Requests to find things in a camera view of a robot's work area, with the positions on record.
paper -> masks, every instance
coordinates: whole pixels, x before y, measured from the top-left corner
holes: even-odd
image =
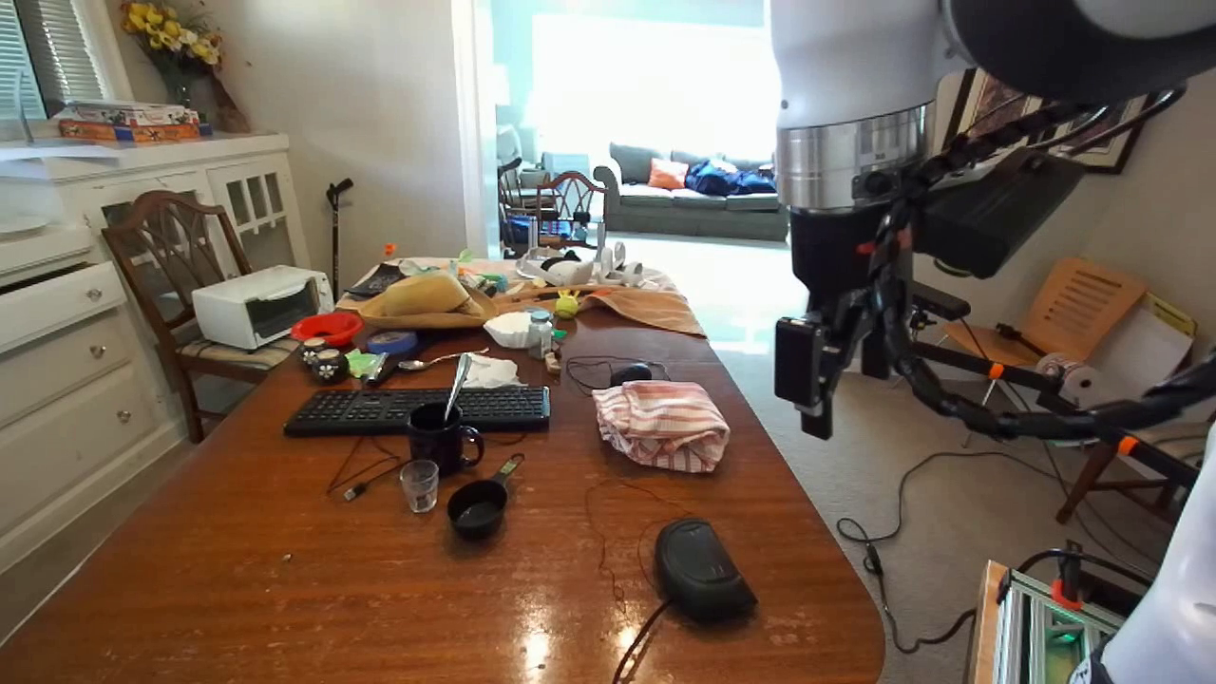
[[[1149,386],[1164,382],[1195,344],[1195,334],[1184,332],[1195,332],[1195,317],[1149,298],[1098,350],[1098,380],[1088,401],[1144,395]]]

red object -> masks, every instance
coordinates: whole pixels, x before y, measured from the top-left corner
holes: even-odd
[[[1051,583],[1051,599],[1069,610],[1081,610],[1082,608],[1082,598],[1069,598],[1063,583],[1055,576]]]
[[[338,306],[338,310],[300,319],[294,328],[294,339],[298,343],[322,339],[333,350],[350,350],[360,332],[366,332],[366,319],[359,310]]]

black mug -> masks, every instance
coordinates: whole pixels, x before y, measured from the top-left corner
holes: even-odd
[[[412,409],[412,456],[440,465],[440,474],[478,465],[488,453],[484,428],[462,424],[461,409],[446,419],[446,401]]]

jar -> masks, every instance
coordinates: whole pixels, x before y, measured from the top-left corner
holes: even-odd
[[[537,356],[543,356],[543,352],[556,350],[556,317],[543,310],[543,306],[527,317],[527,350],[531,350]]]
[[[322,350],[326,350],[326,339],[305,339],[300,361],[310,370],[310,366],[321,366]]]

bowl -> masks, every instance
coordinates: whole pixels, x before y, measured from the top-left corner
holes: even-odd
[[[507,310],[484,322],[494,344],[527,350],[531,310]]]
[[[322,339],[331,350],[350,350],[360,332],[366,332],[366,319],[359,310],[333,306],[322,317],[298,319],[294,339],[298,343]]]

